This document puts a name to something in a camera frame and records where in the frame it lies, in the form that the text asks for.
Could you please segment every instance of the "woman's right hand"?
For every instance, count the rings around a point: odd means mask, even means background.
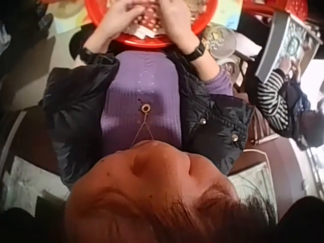
[[[169,38],[184,54],[190,54],[199,45],[191,30],[191,13],[184,0],[159,0],[160,17]]]

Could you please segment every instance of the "eye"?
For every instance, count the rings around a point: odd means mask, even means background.
[[[199,211],[206,211],[211,207],[221,206],[229,200],[231,200],[231,196],[224,186],[215,183],[202,194],[197,209]]]

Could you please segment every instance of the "jacket button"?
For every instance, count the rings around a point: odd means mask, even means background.
[[[205,125],[207,123],[205,118],[200,119],[200,124]]]
[[[238,141],[238,135],[237,134],[233,134],[232,135],[232,141],[233,142],[237,142]]]

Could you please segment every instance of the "hand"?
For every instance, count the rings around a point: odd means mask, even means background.
[[[107,39],[114,39],[123,32],[132,21],[143,14],[145,7],[141,4],[147,0],[118,0],[108,10],[98,26]]]
[[[300,78],[301,78],[301,74],[302,74],[302,69],[300,67],[300,62],[294,63],[293,67],[295,69],[293,78],[295,79],[296,82],[300,82]]]
[[[191,30],[191,13],[184,0],[159,0],[163,27],[184,54],[190,54],[199,45]]]
[[[290,58],[287,56],[283,57],[283,59],[279,64],[279,69],[283,71],[285,75],[287,75],[291,68],[292,68],[292,61],[290,60]]]
[[[110,42],[117,38],[145,8],[140,4],[147,0],[118,0],[108,10],[98,28],[84,47],[93,53],[106,53]]]

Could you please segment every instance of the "paper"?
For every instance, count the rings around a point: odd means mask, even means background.
[[[221,24],[236,30],[243,6],[243,0],[218,0],[211,23]]]

